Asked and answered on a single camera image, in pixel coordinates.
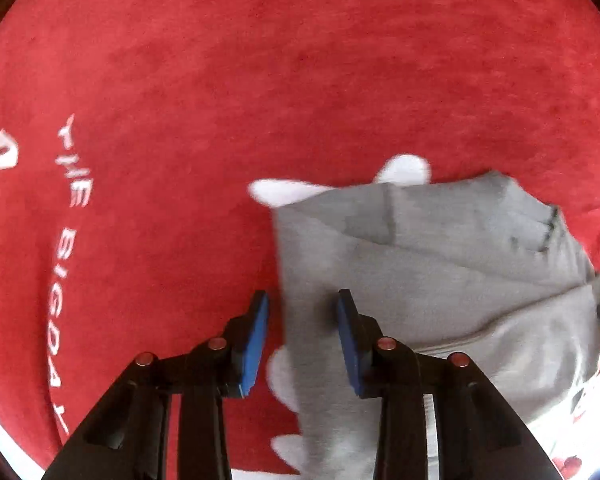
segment gray towel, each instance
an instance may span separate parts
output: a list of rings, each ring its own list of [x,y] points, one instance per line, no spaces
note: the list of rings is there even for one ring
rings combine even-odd
[[[600,276],[558,209],[513,179],[330,190],[278,209],[276,227],[305,478],[373,473],[380,403],[347,381],[340,288],[415,350],[467,352],[532,430],[596,372]],[[536,437],[547,451],[555,441]],[[432,473],[434,442],[429,455]]]

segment red screw head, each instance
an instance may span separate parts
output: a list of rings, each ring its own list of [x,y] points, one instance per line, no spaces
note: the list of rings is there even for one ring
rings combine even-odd
[[[393,350],[397,346],[393,337],[381,337],[376,344],[381,350]]]
[[[469,356],[462,352],[453,352],[449,356],[449,360],[453,363],[454,366],[457,366],[458,368],[465,368],[471,362]]]
[[[213,337],[209,340],[208,346],[212,350],[222,350],[226,348],[226,339],[224,337]]]

